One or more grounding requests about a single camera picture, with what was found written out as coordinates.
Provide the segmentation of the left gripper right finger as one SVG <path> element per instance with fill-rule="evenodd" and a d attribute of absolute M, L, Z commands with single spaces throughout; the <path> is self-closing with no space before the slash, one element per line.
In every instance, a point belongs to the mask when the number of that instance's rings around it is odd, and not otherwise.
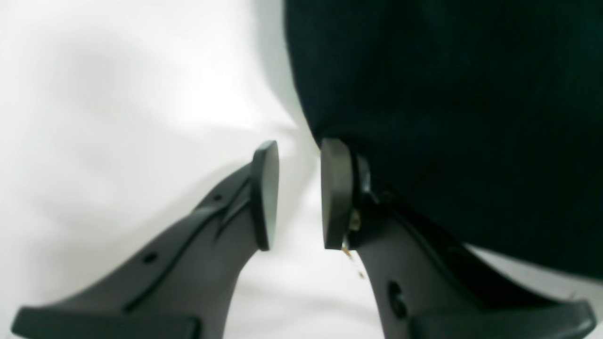
<path fill-rule="evenodd" d="M 324 246 L 356 251 L 387 339 L 584 339 L 585 300 L 546 298 L 504 277 L 371 176 L 343 141 L 320 146 Z"/>

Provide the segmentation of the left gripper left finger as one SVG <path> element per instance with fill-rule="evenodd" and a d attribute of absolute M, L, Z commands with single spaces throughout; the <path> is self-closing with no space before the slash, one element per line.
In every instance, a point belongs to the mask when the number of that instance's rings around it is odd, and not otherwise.
<path fill-rule="evenodd" d="M 221 339 L 240 272 L 274 245 L 276 141 L 97 283 L 59 302 L 22 307 L 24 339 Z"/>

